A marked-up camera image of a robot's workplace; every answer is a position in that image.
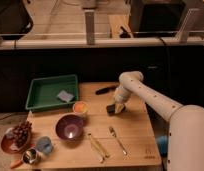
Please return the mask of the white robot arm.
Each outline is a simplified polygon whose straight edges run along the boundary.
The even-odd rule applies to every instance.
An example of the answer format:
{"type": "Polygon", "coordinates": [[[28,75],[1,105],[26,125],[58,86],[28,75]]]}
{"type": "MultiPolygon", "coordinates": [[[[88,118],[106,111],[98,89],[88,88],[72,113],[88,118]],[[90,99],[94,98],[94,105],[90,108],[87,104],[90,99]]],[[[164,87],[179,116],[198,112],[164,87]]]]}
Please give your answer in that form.
{"type": "Polygon", "coordinates": [[[134,93],[169,123],[168,171],[204,171],[204,108],[183,105],[142,81],[139,71],[121,73],[114,101],[124,104],[134,93]]]}

